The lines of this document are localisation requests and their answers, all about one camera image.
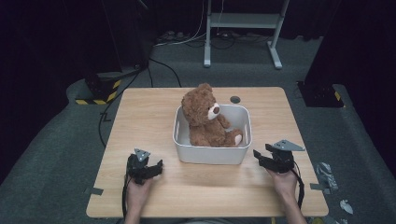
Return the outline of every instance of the person's arm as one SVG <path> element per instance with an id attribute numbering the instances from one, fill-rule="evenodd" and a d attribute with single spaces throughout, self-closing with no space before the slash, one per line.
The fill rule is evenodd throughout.
<path id="1" fill-rule="evenodd" d="M 286 213 L 289 224 L 306 224 L 306 220 L 301 212 L 295 198 L 297 177 L 292 171 L 285 174 L 278 174 L 267 170 L 274 180 L 276 193 L 279 195 Z"/>
<path id="2" fill-rule="evenodd" d="M 128 184 L 127 204 L 128 210 L 125 216 L 125 224 L 138 224 L 140 214 L 149 196 L 149 189 L 153 179 L 145 181 L 144 185 L 138 185 L 133 180 Z"/>

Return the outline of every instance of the brown teddy bear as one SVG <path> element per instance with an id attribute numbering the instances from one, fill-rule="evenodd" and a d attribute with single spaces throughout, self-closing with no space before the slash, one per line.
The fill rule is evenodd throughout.
<path id="1" fill-rule="evenodd" d="M 190 124 L 190 142 L 197 147 L 237 147 L 242 141 L 242 131 L 234 128 L 220 114 L 212 87 L 203 83 L 187 92 L 181 100 L 184 117 Z"/>

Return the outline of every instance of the black stand base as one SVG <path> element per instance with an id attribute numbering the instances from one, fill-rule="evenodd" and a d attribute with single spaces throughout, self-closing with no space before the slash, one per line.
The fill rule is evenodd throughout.
<path id="1" fill-rule="evenodd" d="M 89 87 L 87 82 L 84 82 L 76 97 L 76 103 L 78 105 L 108 104 L 116 97 L 120 83 L 120 80 L 101 81 L 98 87 L 93 85 Z"/>
<path id="2" fill-rule="evenodd" d="M 297 82 L 305 105 L 308 107 L 343 107 L 340 94 L 332 86 Z"/>

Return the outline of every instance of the wooden tabletop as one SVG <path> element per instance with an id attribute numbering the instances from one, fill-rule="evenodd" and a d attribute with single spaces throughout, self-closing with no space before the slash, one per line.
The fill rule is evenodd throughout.
<path id="1" fill-rule="evenodd" d="M 121 192 L 126 162 L 134 148 L 151 153 L 148 166 L 163 160 L 142 217 L 280 217 L 279 199 L 271 176 L 253 157 L 253 149 L 271 157 L 264 144 L 287 139 L 304 147 L 285 92 L 280 88 L 213 88 L 220 105 L 238 96 L 251 121 L 252 144 L 239 165 L 185 163 L 178 159 L 172 138 L 175 116 L 189 88 L 128 89 L 122 95 L 87 215 L 122 217 Z M 323 217 L 329 212 L 306 151 L 293 152 L 305 184 L 303 214 Z"/>

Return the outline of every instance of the plastic container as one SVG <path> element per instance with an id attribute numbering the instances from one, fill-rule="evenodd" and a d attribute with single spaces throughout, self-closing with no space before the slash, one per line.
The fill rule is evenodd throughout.
<path id="1" fill-rule="evenodd" d="M 190 143 L 189 123 L 181 107 L 175 118 L 174 142 L 177 155 L 181 161 L 204 164 L 240 164 L 245 158 L 251 144 L 251 126 L 248 111 L 241 105 L 220 105 L 220 113 L 231 122 L 232 128 L 243 132 L 242 142 L 238 147 L 195 147 Z"/>

